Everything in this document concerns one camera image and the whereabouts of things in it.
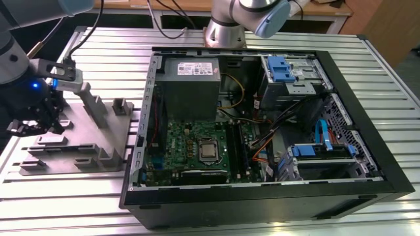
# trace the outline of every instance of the gray 3d-printed holder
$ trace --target gray 3d-printed holder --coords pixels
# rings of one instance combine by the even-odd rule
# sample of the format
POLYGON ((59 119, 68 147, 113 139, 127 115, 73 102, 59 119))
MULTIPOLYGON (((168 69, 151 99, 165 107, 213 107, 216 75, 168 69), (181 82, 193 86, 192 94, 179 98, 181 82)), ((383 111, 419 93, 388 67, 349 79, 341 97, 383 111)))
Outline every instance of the gray 3d-printed holder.
POLYGON ((112 103, 103 103, 99 97, 95 100, 100 103, 95 119, 89 115, 92 109, 83 104, 69 104, 60 117, 64 133, 25 138, 32 146, 21 148, 21 152, 29 153, 20 164, 21 175, 121 170, 133 104, 121 98, 112 103), (97 117, 101 117, 101 125, 97 125, 97 117))

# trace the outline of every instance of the green circuit board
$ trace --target green circuit board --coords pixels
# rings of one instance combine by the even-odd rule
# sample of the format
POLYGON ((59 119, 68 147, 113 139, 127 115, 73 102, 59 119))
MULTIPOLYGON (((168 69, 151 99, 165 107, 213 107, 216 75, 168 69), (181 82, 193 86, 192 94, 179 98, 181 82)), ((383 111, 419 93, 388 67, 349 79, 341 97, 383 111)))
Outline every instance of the green circuit board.
MULTIPOLYGON (((241 179, 231 176, 229 151, 227 142, 225 122, 168 122, 167 153, 163 157, 163 169, 159 173, 164 176, 148 174, 153 185, 168 185, 171 171, 180 170, 224 170, 228 172, 229 182, 256 181, 257 176, 249 174, 241 179), (203 161, 200 159, 200 144, 204 142, 216 143, 216 161, 203 161)), ((241 125, 243 139, 253 140, 252 125, 241 125)))
POLYGON ((164 169, 229 169, 223 123, 169 123, 164 169), (211 165, 199 161, 200 140, 217 141, 219 161, 211 165))

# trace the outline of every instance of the aluminum extrusion table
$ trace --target aluminum extrusion table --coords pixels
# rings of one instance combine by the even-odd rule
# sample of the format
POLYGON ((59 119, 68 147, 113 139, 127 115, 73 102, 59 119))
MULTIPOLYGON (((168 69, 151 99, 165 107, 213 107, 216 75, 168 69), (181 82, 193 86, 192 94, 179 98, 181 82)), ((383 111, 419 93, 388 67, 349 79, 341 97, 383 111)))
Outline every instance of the aluminum extrusion table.
MULTIPOLYGON (((87 35, 77 28, 61 57, 87 35)), ((167 30, 176 35, 177 30, 167 30)), ((280 33, 260 39, 247 33, 249 48, 327 50, 379 129, 416 192, 335 220, 231 225, 148 231, 127 210, 119 209, 124 172, 21 176, 24 156, 12 138, 0 157, 0 233, 11 235, 419 235, 420 232, 420 107, 419 100, 368 41, 352 35, 280 33)), ((152 46, 203 46, 203 32, 176 40, 153 29, 99 28, 75 52, 77 68, 103 100, 125 97, 137 111, 127 145, 135 143, 136 120, 152 46)), ((80 102, 65 94, 68 102, 80 102)))

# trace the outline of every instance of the blue latch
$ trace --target blue latch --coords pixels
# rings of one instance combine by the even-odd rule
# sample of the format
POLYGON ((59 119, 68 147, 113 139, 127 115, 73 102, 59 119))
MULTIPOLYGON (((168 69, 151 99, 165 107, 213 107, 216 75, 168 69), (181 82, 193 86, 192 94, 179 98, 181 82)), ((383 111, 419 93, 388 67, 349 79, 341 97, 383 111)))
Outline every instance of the blue latch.
POLYGON ((349 144, 347 146, 347 149, 348 149, 349 155, 353 157, 356 155, 356 148, 355 148, 355 146, 349 144))
POLYGON ((284 57, 268 57, 268 67, 273 75, 273 82, 295 82, 296 77, 291 74, 291 65, 284 57))
POLYGON ((315 156, 315 150, 312 145, 296 146, 301 156, 315 156))

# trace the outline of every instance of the red wire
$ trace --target red wire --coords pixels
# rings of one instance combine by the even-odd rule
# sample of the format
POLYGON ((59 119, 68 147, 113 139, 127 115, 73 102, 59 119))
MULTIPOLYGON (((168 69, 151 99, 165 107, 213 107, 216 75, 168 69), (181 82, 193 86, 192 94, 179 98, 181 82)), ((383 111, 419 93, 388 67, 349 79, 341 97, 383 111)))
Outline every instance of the red wire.
POLYGON ((149 143, 148 148, 151 148, 151 146, 152 146, 152 143, 153 143, 155 138, 156 138, 156 134, 157 134, 157 103, 156 103, 156 97, 155 97, 155 134, 153 134, 152 141, 149 143))

